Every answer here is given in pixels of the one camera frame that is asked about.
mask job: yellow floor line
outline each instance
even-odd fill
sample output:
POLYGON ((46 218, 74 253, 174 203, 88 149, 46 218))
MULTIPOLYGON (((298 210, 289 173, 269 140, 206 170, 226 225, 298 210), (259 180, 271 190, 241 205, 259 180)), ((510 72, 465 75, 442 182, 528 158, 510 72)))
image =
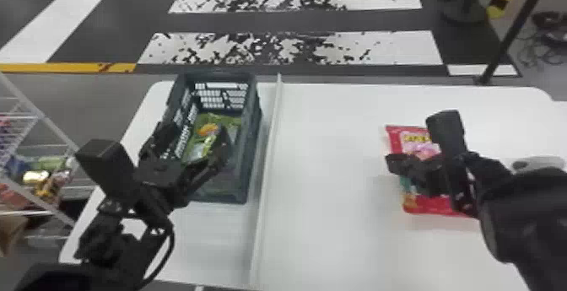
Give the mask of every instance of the yellow floor line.
POLYGON ((0 63, 4 73, 131 73, 136 63, 0 63))

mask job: white table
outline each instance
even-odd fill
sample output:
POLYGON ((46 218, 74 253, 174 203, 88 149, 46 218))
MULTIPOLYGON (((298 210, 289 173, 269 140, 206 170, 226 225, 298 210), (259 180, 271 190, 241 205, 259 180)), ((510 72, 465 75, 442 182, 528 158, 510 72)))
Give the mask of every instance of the white table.
MULTIPOLYGON (((122 139, 133 158, 161 116, 170 86, 150 89, 122 139)), ((267 118, 278 96, 262 194, 255 191, 244 207, 192 203, 175 211, 179 239, 158 279, 269 291, 527 290, 514 267, 489 254, 477 221, 402 211, 398 179, 384 164, 384 126, 423 125, 436 111, 458 109, 469 148, 482 155, 505 163, 537 154, 567 158, 567 124, 544 92, 274 86, 259 87, 267 118), (227 240, 231 235, 239 239, 227 240)), ((101 198, 96 192, 89 200, 61 262, 73 262, 78 237, 101 198)))

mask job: black cable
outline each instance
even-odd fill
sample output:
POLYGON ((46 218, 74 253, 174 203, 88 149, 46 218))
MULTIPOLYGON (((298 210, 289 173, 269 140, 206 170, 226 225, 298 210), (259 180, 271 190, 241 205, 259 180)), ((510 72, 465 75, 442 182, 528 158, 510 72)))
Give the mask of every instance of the black cable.
POLYGON ((148 284, 150 284, 158 276, 159 272, 161 272, 161 269, 164 268, 167 260, 170 259, 171 253, 173 252, 173 248, 176 245, 176 234, 173 232, 173 230, 169 232, 168 237, 169 237, 169 246, 167 247, 167 251, 165 252, 164 257, 161 258, 159 265, 152 271, 152 273, 147 278, 145 278, 138 287, 136 287, 136 290, 144 288, 148 284))
POLYGON ((537 67, 543 69, 543 64, 561 65, 564 63, 563 55, 553 47, 543 42, 542 38, 547 31, 536 30, 529 36, 517 37, 517 40, 524 41, 524 46, 516 53, 516 59, 524 67, 537 67))

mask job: food package in basket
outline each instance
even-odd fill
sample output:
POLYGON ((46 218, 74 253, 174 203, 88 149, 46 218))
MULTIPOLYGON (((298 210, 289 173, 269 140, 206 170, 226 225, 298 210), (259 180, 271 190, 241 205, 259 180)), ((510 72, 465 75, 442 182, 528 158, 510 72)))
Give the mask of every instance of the food package in basket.
MULTIPOLYGON (((429 132, 424 127, 386 126, 393 154, 414 154, 426 160, 440 154, 439 145, 432 143, 429 132)), ((400 176, 403 196, 403 210, 412 214, 437 214, 462 216, 451 208, 447 195, 427 197, 419 191, 407 177, 400 176)))

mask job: plastic basket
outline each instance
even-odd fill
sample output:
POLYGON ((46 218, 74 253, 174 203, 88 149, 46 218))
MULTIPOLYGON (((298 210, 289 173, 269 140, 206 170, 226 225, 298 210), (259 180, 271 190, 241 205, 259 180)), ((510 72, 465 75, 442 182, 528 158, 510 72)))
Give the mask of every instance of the plastic basket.
POLYGON ((227 165, 192 197, 194 201, 246 203, 262 111, 257 84, 248 73, 187 73, 177 77, 162 123, 175 122, 180 135, 161 157, 186 161, 184 152, 202 113, 239 117, 233 153, 227 165))

